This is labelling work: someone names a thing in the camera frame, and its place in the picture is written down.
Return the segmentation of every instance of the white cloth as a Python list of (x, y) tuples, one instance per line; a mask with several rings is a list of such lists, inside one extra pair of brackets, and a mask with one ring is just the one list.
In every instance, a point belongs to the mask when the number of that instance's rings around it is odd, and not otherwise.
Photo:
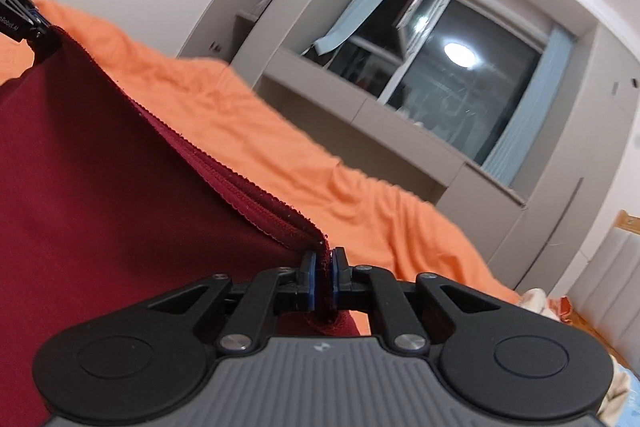
[[(538, 315), (544, 315), (552, 320), (560, 320), (560, 318), (551, 311), (546, 293), (540, 288), (534, 288), (526, 292), (520, 298), (518, 306), (530, 312), (537, 313)], [(616, 359), (611, 357), (611, 362), (613, 363), (613, 379), (611, 380), (607, 394), (602, 400), (600, 409), (598, 409), (598, 419), (609, 427), (616, 427), (616, 423), (622, 414), (625, 402), (631, 391), (631, 379), (625, 371), (621, 370), (620, 364), (616, 362)]]

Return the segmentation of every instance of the orange bedsheet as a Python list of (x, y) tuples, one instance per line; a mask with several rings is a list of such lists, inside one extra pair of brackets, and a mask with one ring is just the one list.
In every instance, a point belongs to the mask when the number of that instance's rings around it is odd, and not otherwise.
[[(167, 58), (104, 20), (52, 0), (34, 1), (129, 96), (305, 214), (332, 247), (346, 248), (350, 264), (382, 266), (403, 280), (432, 271), (497, 298), (517, 300), (433, 205), (343, 165), (258, 98), (224, 62)], [(25, 43), (3, 37), (0, 61), (2, 83), (31, 66), (33, 54)]]

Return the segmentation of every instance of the open window pane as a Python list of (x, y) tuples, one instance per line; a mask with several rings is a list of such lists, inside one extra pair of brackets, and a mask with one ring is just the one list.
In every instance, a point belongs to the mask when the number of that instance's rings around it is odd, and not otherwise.
[(404, 11), (398, 16), (396, 30), (404, 58), (408, 58), (414, 51), (420, 36), (428, 28), (439, 1), (409, 0)]
[(453, 0), (388, 105), (482, 164), (539, 58), (517, 36)]

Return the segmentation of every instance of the dark red cloth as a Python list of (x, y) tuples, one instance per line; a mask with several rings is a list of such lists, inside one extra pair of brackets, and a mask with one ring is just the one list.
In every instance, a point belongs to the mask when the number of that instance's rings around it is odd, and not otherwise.
[[(61, 30), (0, 86), (0, 426), (46, 411), (31, 360), (76, 323), (226, 272), (297, 266), (322, 233), (136, 105)], [(332, 333), (357, 334), (340, 316)]]

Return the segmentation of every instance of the black bracket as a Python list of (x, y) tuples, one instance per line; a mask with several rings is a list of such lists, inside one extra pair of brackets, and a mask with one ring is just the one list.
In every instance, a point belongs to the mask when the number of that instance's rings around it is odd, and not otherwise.
[(31, 0), (0, 0), (0, 31), (14, 41), (35, 42), (49, 26)]

